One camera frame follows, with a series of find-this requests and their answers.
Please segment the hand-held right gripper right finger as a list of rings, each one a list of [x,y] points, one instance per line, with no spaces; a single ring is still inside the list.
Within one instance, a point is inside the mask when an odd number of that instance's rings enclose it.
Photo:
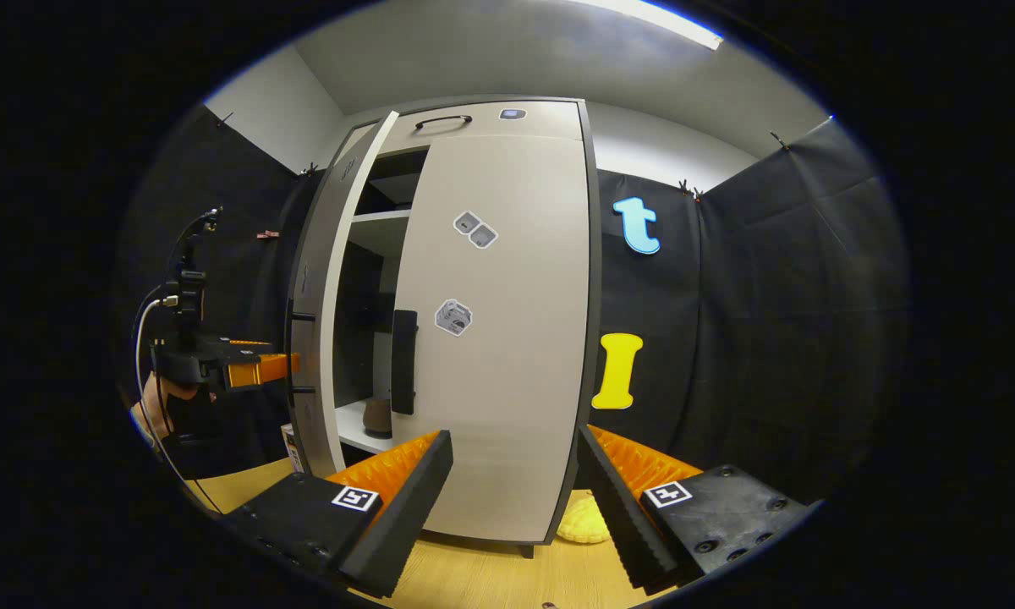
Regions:
[[[691,590],[750,562],[816,513],[736,465],[706,470],[596,425],[579,467],[635,589]]]

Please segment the white shoe cabinet door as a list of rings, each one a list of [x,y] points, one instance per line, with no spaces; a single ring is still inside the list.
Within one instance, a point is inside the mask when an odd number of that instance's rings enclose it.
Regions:
[[[348,233],[362,189],[398,114],[353,128],[315,190],[296,248],[288,301],[291,421],[304,473],[326,478],[343,467],[335,420],[335,308]]]
[[[453,466],[424,528],[545,542],[584,377],[591,274],[584,144],[469,136],[431,144],[395,307],[416,315],[412,413],[396,439],[448,431]]]

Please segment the beige cabinet drawer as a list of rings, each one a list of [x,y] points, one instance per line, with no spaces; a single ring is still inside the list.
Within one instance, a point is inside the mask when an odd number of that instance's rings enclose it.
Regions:
[[[443,123],[415,131],[421,120],[466,114],[473,117],[468,126]],[[410,151],[429,146],[431,142],[458,136],[551,136],[581,140],[582,127],[578,104],[574,101],[483,101],[426,109],[402,115],[389,131],[382,153]]]

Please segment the black backdrop cloth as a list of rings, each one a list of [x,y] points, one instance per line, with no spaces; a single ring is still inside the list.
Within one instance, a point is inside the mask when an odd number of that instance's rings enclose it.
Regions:
[[[298,178],[205,111],[163,152],[118,251],[118,320],[166,280],[180,228],[220,209],[195,250],[207,334],[283,343],[288,281],[326,170]],[[870,450],[908,329],[901,231],[874,167],[823,123],[690,200],[596,170],[601,316],[586,413],[690,465],[741,465],[795,500],[828,497]],[[373,394],[398,247],[359,225],[335,327],[353,348],[337,406]]]

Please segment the long ceiling light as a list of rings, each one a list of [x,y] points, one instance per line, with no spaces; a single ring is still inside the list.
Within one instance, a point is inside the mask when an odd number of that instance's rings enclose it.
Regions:
[[[658,7],[658,5],[653,3],[646,3],[644,0],[566,1],[567,3],[589,5],[589,7],[599,8],[600,10],[640,20],[640,22],[673,32],[710,51],[719,49],[721,43],[724,42],[723,37],[708,30],[708,28],[702,27],[700,24],[693,22],[693,20],[686,19],[686,17],[678,13]]]

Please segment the yellow sponge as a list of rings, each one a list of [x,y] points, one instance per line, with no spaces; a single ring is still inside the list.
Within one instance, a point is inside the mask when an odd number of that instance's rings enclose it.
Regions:
[[[580,491],[569,502],[557,527],[557,537],[579,545],[597,545],[612,538],[591,491]]]

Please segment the grey white shoe cabinet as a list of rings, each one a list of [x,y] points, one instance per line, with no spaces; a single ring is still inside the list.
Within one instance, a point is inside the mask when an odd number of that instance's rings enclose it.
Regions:
[[[477,540],[473,537],[453,537],[450,535],[439,535],[438,533],[430,532],[432,535],[437,535],[439,537],[446,537],[449,542],[456,543],[458,545],[462,544],[476,544],[479,547],[488,547],[502,545],[504,547],[513,548],[513,550],[518,551],[518,554],[522,555],[524,558],[534,558],[537,554],[537,550],[540,547],[550,545],[554,536],[557,534],[557,526],[559,520],[561,520],[562,514],[565,512],[567,506],[567,501],[569,499],[570,493],[572,493],[573,482],[576,478],[576,473],[578,469],[578,458],[577,458],[577,448],[576,448],[576,430],[578,425],[581,425],[586,420],[586,393],[592,386],[595,373],[595,360],[596,360],[596,350],[597,342],[599,342],[599,322],[601,316],[601,244],[599,238],[599,227],[600,227],[600,201],[599,193],[596,190],[596,162],[594,159],[594,149],[593,140],[591,135],[591,124],[589,120],[588,108],[586,108],[586,103],[581,99],[558,99],[558,97],[541,97],[541,96],[516,96],[516,97],[503,97],[503,96],[478,96],[475,99],[468,99],[464,101],[457,101],[448,105],[438,105],[438,107],[423,107],[412,109],[410,112],[396,112],[394,109],[387,109],[387,111],[380,112],[373,116],[373,119],[360,121],[360,123],[350,126],[343,132],[340,140],[338,140],[337,145],[335,145],[334,150],[330,155],[330,161],[326,165],[326,170],[331,165],[333,156],[338,147],[346,139],[349,132],[353,128],[360,128],[368,126],[370,123],[375,123],[383,115],[387,114],[389,111],[394,111],[398,116],[412,114],[412,112],[422,112],[426,109],[437,109],[443,107],[460,107],[460,105],[483,103],[483,101],[574,101],[578,104],[579,118],[582,127],[582,139],[579,140],[584,144],[584,154],[586,171],[588,171],[588,192],[590,197],[590,228],[591,228],[591,274],[590,274],[590,300],[588,309],[588,336],[586,336],[586,348],[584,356],[584,377],[582,377],[582,384],[580,388],[580,398],[579,398],[579,412],[574,426],[573,444],[572,444],[572,455],[570,455],[569,463],[567,467],[567,474],[565,479],[565,486],[562,489],[562,495],[559,497],[559,503],[557,512],[554,513],[554,519],[551,521],[551,528],[549,535],[546,537],[545,542],[527,545],[527,544],[516,544],[516,543],[504,543],[504,542],[491,542],[490,540]],[[429,146],[421,147],[421,149],[413,149],[410,151],[389,151],[389,153],[382,153],[377,155],[375,165],[369,172],[367,184],[365,184],[364,189],[358,201],[356,207],[355,216],[350,225],[348,233],[348,245],[350,240],[352,240],[353,232],[359,227],[359,225],[365,225],[366,228],[383,228],[383,225],[389,221],[395,221],[402,223],[401,228],[397,230],[391,230],[388,232],[387,242],[391,245],[398,247],[398,270],[395,278],[394,284],[394,301],[389,304],[387,309],[389,325],[391,325],[391,343],[389,343],[389,348],[387,356],[389,358],[389,385],[391,385],[391,344],[392,344],[392,313],[398,310],[395,307],[395,292],[397,286],[397,277],[400,270],[400,263],[402,263],[402,253],[403,253],[403,241],[406,234],[408,221],[410,219],[410,213],[412,206],[414,205],[414,198],[416,192],[416,185],[418,185],[421,171],[423,168],[426,155],[429,153],[431,144],[438,141],[445,141],[448,139],[441,139],[431,142]],[[338,285],[337,290],[337,308],[335,308],[335,317],[341,308],[341,299],[343,293],[343,266],[340,273],[340,285]],[[352,359],[354,355],[353,348],[345,347],[342,344],[342,334],[337,330],[334,325],[334,344],[333,344],[333,380],[334,380],[334,397],[337,389],[342,385],[342,374],[340,367],[342,362]],[[335,398],[335,420],[337,421],[337,398]],[[340,424],[337,421],[337,433],[338,438],[341,441],[342,448],[342,433],[340,431]],[[394,424],[392,424],[392,436],[394,436],[395,446],[399,446],[400,443],[410,439],[396,439],[394,435]]]

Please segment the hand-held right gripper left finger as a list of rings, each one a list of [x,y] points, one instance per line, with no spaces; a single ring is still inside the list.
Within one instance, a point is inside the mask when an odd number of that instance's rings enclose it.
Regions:
[[[391,597],[452,466],[450,432],[432,431],[326,478],[286,475],[220,523],[308,578]]]

